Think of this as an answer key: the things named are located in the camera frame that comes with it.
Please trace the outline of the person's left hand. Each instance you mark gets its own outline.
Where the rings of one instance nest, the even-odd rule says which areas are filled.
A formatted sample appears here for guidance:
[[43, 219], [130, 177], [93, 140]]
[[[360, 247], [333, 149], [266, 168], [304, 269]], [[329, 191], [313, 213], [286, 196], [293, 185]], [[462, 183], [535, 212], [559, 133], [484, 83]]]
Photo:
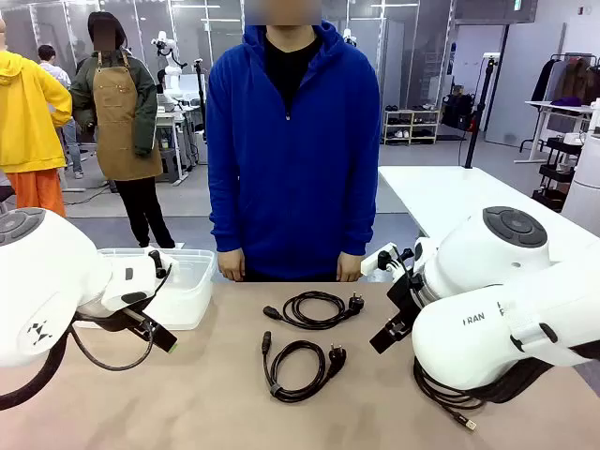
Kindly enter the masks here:
[[362, 256], [341, 252], [337, 259], [337, 281], [355, 282], [362, 276]]

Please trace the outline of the person's right hand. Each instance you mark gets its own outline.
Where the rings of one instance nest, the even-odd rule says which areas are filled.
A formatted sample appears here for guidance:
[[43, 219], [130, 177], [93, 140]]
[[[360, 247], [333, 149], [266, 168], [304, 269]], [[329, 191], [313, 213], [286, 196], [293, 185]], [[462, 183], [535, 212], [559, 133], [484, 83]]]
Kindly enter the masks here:
[[217, 254], [217, 266], [222, 276], [226, 279], [240, 282], [246, 273], [245, 255], [241, 248]]

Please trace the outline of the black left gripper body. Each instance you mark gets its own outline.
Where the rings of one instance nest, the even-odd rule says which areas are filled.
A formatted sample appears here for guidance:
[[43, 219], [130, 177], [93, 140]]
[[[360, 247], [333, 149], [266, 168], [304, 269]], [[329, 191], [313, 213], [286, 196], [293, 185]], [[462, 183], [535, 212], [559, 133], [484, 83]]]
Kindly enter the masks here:
[[153, 319], [141, 310], [129, 307], [120, 309], [109, 317], [93, 317], [89, 314], [76, 312], [75, 322], [94, 323], [108, 332], [120, 332], [128, 330], [140, 338], [152, 338], [156, 333], [156, 325]]

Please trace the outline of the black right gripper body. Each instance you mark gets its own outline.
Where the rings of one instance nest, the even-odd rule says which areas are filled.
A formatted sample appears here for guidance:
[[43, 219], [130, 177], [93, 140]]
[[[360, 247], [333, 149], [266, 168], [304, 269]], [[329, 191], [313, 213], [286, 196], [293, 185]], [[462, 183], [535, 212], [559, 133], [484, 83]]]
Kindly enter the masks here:
[[424, 307], [419, 292], [424, 283], [420, 275], [402, 275], [390, 288], [387, 297], [397, 307], [398, 313], [389, 322], [396, 329], [412, 329], [413, 324]]

